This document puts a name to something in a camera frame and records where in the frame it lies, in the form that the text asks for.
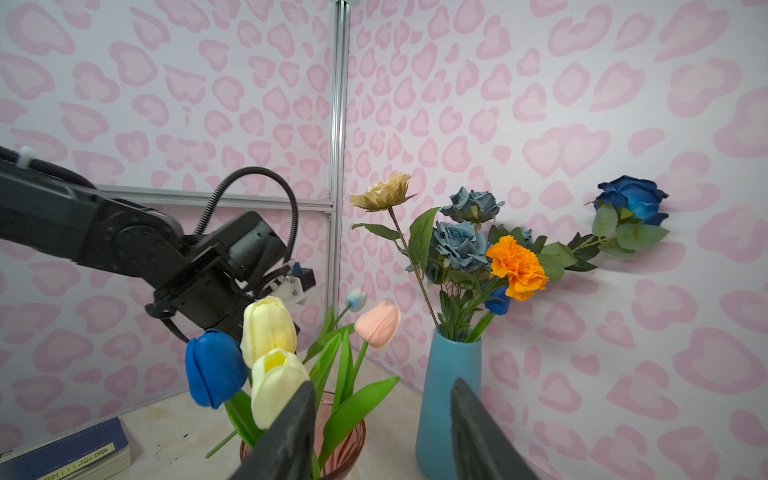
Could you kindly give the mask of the dusty blue rose bouquet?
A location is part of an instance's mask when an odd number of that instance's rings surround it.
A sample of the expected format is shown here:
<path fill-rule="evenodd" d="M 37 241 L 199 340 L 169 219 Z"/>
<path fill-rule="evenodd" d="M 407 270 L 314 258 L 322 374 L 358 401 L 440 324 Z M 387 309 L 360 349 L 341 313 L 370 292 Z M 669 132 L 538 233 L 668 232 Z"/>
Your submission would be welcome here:
<path fill-rule="evenodd" d="M 495 225 L 488 232 L 483 231 L 484 225 L 495 219 L 503 205 L 487 191 L 462 187 L 450 196 L 450 203 L 439 210 L 448 220 L 437 222 L 433 227 L 426 279 L 439 288 L 437 331 L 447 339 L 466 343 L 471 329 L 487 313 L 484 306 L 469 313 L 467 306 L 479 284 L 490 277 L 491 262 L 486 257 L 490 246 L 500 237 L 512 235 L 530 249 L 530 235 L 525 232 L 513 234 Z"/>

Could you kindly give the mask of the dark blue tulip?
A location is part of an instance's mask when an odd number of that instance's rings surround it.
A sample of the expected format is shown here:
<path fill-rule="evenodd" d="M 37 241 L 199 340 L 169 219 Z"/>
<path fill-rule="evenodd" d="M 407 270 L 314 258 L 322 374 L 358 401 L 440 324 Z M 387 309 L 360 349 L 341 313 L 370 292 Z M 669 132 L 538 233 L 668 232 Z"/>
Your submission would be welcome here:
<path fill-rule="evenodd" d="M 511 304 L 511 298 L 506 294 L 506 292 L 506 287 L 500 287 L 491 293 L 488 299 L 484 302 L 485 308 L 494 315 L 506 315 Z"/>
<path fill-rule="evenodd" d="M 243 387 L 249 378 L 240 345 L 215 329 L 191 339 L 186 346 L 185 368 L 189 392 L 196 404 L 225 407 L 236 433 L 248 447 L 261 439 L 251 413 L 251 397 Z"/>

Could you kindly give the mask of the cream pink tulip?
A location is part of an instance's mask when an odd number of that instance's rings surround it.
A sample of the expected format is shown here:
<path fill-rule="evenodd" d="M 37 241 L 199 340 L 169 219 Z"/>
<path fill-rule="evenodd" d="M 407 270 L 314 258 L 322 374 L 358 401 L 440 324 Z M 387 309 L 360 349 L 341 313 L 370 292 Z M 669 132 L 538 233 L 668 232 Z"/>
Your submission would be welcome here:
<path fill-rule="evenodd" d="M 362 361 L 369 346 L 381 349 L 394 338 L 401 322 L 401 310 L 396 305 L 383 301 L 361 315 L 354 324 L 354 332 L 363 341 L 356 360 L 352 358 L 349 335 L 342 340 L 342 354 L 337 378 L 334 407 L 349 399 L 353 392 Z"/>

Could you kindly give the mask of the white tulip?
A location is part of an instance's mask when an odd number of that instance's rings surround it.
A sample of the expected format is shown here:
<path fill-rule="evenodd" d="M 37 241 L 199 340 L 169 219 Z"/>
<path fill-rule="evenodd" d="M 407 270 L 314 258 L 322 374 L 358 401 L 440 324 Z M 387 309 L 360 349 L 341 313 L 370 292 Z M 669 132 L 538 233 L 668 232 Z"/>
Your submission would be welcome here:
<path fill-rule="evenodd" d="M 240 346 L 249 369 L 274 349 L 297 351 L 296 326 L 281 299 L 267 296 L 245 309 Z"/>

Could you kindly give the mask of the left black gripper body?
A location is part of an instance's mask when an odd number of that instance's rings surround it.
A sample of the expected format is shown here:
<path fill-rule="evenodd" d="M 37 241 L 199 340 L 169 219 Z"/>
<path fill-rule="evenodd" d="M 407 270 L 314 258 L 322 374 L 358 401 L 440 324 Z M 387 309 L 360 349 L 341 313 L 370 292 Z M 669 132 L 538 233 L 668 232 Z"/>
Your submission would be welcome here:
<path fill-rule="evenodd" d="M 270 283 L 299 271 L 292 259 L 298 220 L 298 212 L 292 211 L 287 242 L 253 211 L 211 234 L 187 236 L 195 243 L 170 280 L 155 290 L 146 313 L 184 342 L 187 336 L 173 321 L 178 313 L 205 331 L 215 329 L 241 340 L 246 307 L 266 297 Z"/>

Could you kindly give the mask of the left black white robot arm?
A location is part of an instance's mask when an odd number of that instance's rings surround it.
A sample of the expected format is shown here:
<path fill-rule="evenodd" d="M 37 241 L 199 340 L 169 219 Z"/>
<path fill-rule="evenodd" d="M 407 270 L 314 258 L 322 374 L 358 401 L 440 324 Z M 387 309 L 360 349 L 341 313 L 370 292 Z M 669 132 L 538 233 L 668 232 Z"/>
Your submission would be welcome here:
<path fill-rule="evenodd" d="M 287 194 L 287 241 L 256 212 L 206 230 L 227 188 L 247 175 L 277 182 Z M 248 305 L 268 295 L 301 303 L 316 285 L 314 273 L 293 260 L 299 211 L 288 183 L 263 167 L 241 168 L 211 195 L 195 231 L 174 218 L 98 190 L 66 168 L 1 151 L 1 237 L 95 270 L 141 278 L 154 290 L 146 313 L 180 340 L 173 318 L 181 313 L 198 327 L 235 340 Z"/>

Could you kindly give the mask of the orange carnation stem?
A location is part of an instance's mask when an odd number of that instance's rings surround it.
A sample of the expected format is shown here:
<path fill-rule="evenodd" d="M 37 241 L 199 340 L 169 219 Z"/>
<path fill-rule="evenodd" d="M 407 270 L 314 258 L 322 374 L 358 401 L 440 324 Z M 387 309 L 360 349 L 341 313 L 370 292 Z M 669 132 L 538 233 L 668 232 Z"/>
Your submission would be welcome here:
<path fill-rule="evenodd" d="M 507 288 L 506 294 L 511 301 L 524 302 L 533 298 L 536 292 L 545 290 L 549 283 L 537 255 L 519 244 L 512 235 L 500 237 L 487 250 L 486 257 L 491 262 L 490 277 L 485 283 L 480 283 L 479 289 L 473 293 L 467 306 L 469 313 L 475 313 L 484 306 L 490 294 L 500 287 Z M 495 316 L 487 310 L 465 342 L 477 342 Z"/>

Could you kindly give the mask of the light blue tulip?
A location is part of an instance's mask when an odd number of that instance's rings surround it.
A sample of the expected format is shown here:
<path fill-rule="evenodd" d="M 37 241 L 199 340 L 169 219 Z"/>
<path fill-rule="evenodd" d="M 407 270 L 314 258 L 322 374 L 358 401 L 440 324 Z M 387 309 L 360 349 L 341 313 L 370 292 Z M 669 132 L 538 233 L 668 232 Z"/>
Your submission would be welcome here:
<path fill-rule="evenodd" d="M 367 294 L 361 289 L 354 289 L 345 297 L 345 306 L 340 313 L 336 313 L 334 308 L 330 307 L 325 316 L 320 335 L 307 350 L 303 362 L 307 363 L 320 354 L 326 347 L 326 344 L 345 329 L 345 326 L 341 325 L 341 320 L 344 316 L 349 312 L 356 313 L 361 311 L 366 303 Z"/>

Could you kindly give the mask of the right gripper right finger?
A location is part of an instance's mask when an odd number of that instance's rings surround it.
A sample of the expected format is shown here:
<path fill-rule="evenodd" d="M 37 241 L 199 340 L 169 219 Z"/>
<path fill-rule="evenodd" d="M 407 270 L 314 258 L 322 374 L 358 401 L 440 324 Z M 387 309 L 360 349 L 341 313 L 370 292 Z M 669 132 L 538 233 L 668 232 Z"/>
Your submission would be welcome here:
<path fill-rule="evenodd" d="M 538 480 L 468 383 L 451 388 L 451 438 L 459 480 Z"/>

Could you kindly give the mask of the cream sunflower stem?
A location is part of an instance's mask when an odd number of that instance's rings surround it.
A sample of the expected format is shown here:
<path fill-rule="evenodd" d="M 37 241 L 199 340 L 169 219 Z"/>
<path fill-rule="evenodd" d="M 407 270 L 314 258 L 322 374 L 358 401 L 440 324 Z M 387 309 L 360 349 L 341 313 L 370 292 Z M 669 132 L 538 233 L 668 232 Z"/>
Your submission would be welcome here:
<path fill-rule="evenodd" d="M 397 250 L 408 258 L 411 270 L 417 278 L 433 323 L 435 326 L 438 326 L 438 317 L 429 300 L 425 288 L 425 280 L 429 248 L 433 238 L 433 227 L 439 207 L 431 208 L 420 214 L 409 227 L 409 236 L 405 237 L 394 208 L 414 197 L 414 195 L 408 194 L 410 178 L 409 174 L 395 172 L 388 180 L 376 183 L 365 193 L 350 197 L 351 205 L 365 212 L 387 212 L 394 224 L 393 229 L 381 224 L 372 223 L 353 224 L 351 229 L 364 228 L 369 233 L 392 241 Z"/>

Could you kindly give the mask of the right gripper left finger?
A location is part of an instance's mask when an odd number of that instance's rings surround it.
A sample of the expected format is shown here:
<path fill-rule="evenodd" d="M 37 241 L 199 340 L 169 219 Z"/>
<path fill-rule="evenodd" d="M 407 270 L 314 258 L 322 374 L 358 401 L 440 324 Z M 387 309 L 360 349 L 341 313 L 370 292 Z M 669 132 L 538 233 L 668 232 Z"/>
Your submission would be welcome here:
<path fill-rule="evenodd" d="M 309 479 L 315 420 L 315 389 L 306 381 L 230 479 Z"/>

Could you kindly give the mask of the teal ceramic vase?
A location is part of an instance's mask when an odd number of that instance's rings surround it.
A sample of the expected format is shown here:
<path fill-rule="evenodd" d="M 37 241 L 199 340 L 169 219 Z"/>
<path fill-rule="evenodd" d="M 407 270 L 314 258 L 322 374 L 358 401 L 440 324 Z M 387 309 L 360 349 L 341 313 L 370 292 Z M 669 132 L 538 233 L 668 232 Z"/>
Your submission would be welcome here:
<path fill-rule="evenodd" d="M 436 332 L 431 343 L 415 455 L 428 479 L 456 479 L 451 437 L 451 389 L 464 379 L 474 393 L 482 383 L 482 343 L 456 342 Z"/>

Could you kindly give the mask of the red glass vase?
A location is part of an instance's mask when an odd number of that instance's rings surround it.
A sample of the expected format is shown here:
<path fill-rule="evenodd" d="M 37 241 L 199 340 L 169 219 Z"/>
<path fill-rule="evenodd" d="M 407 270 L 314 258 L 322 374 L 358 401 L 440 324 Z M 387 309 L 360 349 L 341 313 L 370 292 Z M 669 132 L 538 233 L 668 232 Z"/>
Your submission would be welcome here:
<path fill-rule="evenodd" d="M 390 391 L 389 387 L 370 385 L 333 409 L 333 404 L 326 402 L 324 395 L 317 394 L 315 389 L 314 453 L 309 479 L 343 479 L 347 476 L 366 440 L 365 417 Z M 248 447 L 243 440 L 242 444 L 250 452 L 241 454 L 241 464 L 254 448 Z"/>

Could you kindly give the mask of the blue rose stem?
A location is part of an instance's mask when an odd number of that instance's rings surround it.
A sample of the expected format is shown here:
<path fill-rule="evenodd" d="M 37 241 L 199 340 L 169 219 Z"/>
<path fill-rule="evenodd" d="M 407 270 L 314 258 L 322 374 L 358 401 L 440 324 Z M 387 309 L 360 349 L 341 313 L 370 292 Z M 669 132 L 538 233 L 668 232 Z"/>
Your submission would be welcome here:
<path fill-rule="evenodd" d="M 589 272 L 597 268 L 599 255 L 628 260 L 642 250 L 661 243 L 668 235 L 662 222 L 668 215 L 660 210 L 668 194 L 651 180 L 621 176 L 598 185 L 600 194 L 591 232 L 577 233 L 568 243 L 552 242 L 538 253 L 539 263 L 550 281 L 565 272 Z"/>

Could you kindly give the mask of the yellow tulip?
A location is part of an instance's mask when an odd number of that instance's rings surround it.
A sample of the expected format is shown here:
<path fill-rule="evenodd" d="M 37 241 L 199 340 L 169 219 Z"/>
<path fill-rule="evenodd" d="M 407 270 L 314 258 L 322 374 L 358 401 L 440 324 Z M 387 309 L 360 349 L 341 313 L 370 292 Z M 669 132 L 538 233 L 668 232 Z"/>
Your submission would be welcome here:
<path fill-rule="evenodd" d="M 298 388 L 310 380 L 297 355 L 281 348 L 258 358 L 251 375 L 252 417 L 261 430 L 271 427 Z"/>

